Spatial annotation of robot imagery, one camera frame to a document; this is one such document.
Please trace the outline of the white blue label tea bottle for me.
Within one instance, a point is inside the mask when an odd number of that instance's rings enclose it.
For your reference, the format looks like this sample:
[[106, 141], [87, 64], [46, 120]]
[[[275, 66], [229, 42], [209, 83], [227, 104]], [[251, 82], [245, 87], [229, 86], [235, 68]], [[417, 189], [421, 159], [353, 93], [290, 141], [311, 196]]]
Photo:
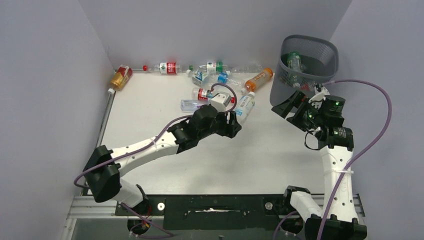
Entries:
[[246, 120], [248, 119], [248, 116], [252, 112], [252, 109], [255, 106], [255, 96], [256, 94], [254, 92], [249, 92], [247, 95], [244, 95], [239, 103], [237, 104], [236, 108], [234, 109], [236, 113], [236, 119], [237, 122], [243, 126]]

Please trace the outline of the clear Ganten water bottle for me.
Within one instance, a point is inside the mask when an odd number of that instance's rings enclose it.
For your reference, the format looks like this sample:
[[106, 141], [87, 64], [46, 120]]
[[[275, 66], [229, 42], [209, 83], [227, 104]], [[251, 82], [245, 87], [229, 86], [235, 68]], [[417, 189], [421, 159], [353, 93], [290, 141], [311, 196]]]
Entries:
[[183, 113], [193, 113], [204, 105], [210, 104], [207, 100], [182, 99], [180, 101], [180, 109]]

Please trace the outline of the red label Nongfu water bottle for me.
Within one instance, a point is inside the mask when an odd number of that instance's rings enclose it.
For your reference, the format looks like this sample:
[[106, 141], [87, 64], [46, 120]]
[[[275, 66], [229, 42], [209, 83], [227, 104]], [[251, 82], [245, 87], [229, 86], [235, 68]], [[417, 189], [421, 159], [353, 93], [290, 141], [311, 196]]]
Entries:
[[307, 83], [307, 82], [303, 82], [302, 83], [302, 82], [296, 81], [296, 82], [294, 82], [292, 84], [292, 86], [295, 89], [299, 89], [301, 91], [307, 91], [307, 92], [314, 92], [315, 91], [314, 85], [313, 84], [310, 84], [310, 83]]

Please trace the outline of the green tea label bottle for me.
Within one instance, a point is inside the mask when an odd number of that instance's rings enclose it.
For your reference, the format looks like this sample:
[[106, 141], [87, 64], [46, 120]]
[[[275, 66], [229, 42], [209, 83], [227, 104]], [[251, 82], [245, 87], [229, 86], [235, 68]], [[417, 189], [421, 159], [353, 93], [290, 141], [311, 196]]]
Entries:
[[[287, 67], [294, 72], [302, 73], [304, 70], [304, 66], [301, 62], [300, 54], [297, 51], [292, 51], [287, 55]], [[294, 86], [299, 83], [300, 77], [297, 73], [291, 73], [289, 76], [290, 83]]]

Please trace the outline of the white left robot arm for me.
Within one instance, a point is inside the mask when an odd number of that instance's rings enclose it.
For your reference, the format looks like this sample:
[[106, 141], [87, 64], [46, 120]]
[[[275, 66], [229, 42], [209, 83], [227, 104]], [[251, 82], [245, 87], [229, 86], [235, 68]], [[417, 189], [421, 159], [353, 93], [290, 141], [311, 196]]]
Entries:
[[219, 112], [207, 104], [192, 115], [172, 120], [152, 138], [114, 149], [96, 147], [82, 176], [95, 202], [115, 200], [134, 207], [146, 197], [139, 185], [123, 180], [124, 175], [156, 159], [190, 150], [211, 135], [234, 138], [241, 129], [234, 110]]

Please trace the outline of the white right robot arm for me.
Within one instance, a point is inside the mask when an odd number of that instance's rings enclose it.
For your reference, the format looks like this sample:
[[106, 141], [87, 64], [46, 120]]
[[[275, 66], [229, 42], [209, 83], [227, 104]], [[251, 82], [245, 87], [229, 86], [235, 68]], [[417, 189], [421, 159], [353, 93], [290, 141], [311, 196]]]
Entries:
[[281, 199], [282, 209], [297, 213], [304, 221], [307, 240], [364, 240], [367, 227], [360, 224], [352, 191], [353, 131], [344, 127], [345, 99], [329, 93], [309, 98], [295, 91], [272, 111], [293, 126], [317, 139], [324, 177], [324, 203], [319, 206], [302, 187], [288, 186]]

